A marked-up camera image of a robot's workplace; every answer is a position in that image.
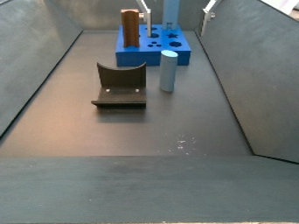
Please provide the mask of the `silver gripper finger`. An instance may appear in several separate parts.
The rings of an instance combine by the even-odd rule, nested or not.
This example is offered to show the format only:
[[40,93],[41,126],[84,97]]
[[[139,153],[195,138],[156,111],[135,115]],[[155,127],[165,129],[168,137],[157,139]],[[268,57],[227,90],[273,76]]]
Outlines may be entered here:
[[145,21],[147,36],[152,36],[152,11],[145,5],[145,0],[135,0],[141,9],[141,18]]
[[200,25],[200,36],[204,35],[207,23],[211,20],[212,9],[215,7],[217,0],[209,0],[207,6],[201,9],[203,11],[203,20]]

